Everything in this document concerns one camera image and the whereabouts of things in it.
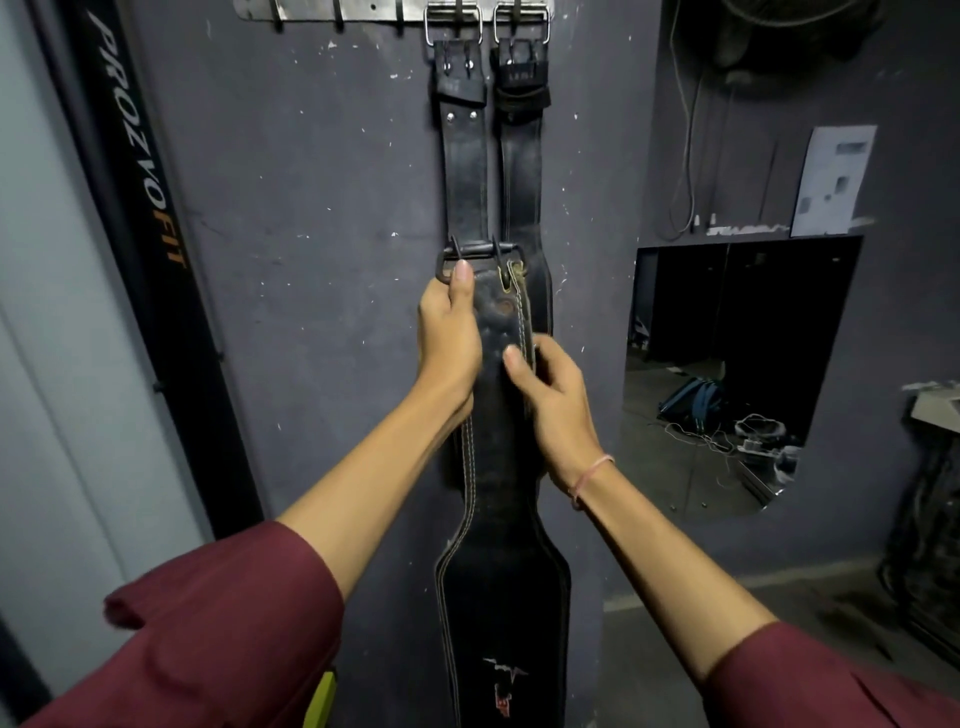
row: black pole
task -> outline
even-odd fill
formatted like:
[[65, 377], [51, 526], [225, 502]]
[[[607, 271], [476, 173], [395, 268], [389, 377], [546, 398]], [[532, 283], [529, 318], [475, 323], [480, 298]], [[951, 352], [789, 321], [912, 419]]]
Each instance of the black pole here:
[[216, 538], [263, 521], [113, 0], [29, 0], [133, 313]]
[[0, 619], [0, 700], [13, 721], [25, 723], [52, 700], [50, 690]]

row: wrist band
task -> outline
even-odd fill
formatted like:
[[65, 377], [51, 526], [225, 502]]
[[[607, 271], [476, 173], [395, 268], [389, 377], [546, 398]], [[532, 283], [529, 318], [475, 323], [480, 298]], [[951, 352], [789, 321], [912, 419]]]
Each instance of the wrist band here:
[[590, 477], [597, 472], [597, 470], [600, 468], [601, 465], [603, 465], [606, 462], [613, 463], [616, 461], [613, 460], [612, 455], [604, 455], [603, 457], [599, 458], [595, 463], [593, 463], [593, 465], [587, 468], [584, 471], [584, 474], [580, 476], [580, 479], [577, 480], [577, 484], [574, 485], [573, 490], [570, 491], [570, 495], [572, 496], [573, 510], [575, 511], [583, 510], [583, 508], [580, 507], [580, 500], [579, 500], [580, 489], [583, 488], [585, 485], [587, 485], [587, 481], [590, 480]]

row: forearm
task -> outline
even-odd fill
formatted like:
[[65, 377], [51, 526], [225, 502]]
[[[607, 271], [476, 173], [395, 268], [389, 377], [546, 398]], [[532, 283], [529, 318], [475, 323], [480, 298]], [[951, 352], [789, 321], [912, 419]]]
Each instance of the forearm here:
[[613, 465], [583, 487], [581, 501], [698, 684], [724, 655], [777, 620]]
[[279, 521], [321, 555], [346, 599], [400, 505], [451, 429], [456, 402], [419, 382]]

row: printed logo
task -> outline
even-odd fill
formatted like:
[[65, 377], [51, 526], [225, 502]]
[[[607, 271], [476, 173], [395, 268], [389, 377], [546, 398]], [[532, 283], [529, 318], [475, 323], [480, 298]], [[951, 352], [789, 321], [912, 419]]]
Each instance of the printed logo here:
[[510, 717], [510, 701], [514, 699], [513, 694], [513, 684], [519, 675], [527, 675], [529, 673], [524, 672], [519, 667], [510, 667], [509, 665], [500, 665], [496, 660], [485, 657], [483, 659], [485, 663], [490, 663], [493, 665], [493, 670], [502, 670], [510, 675], [510, 685], [511, 689], [507, 692], [506, 695], [501, 695], [500, 684], [498, 682], [493, 683], [493, 704], [500, 714], [504, 717]]

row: red sleeve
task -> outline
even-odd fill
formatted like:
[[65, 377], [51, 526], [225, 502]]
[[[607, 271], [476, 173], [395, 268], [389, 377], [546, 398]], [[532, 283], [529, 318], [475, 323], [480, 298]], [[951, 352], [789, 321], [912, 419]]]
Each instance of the red sleeve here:
[[704, 685], [713, 728], [947, 728], [960, 703], [894, 674], [855, 665], [788, 624], [764, 627]]
[[317, 553], [265, 522], [154, 569], [105, 611], [137, 633], [28, 728], [296, 726], [340, 646], [344, 601]]

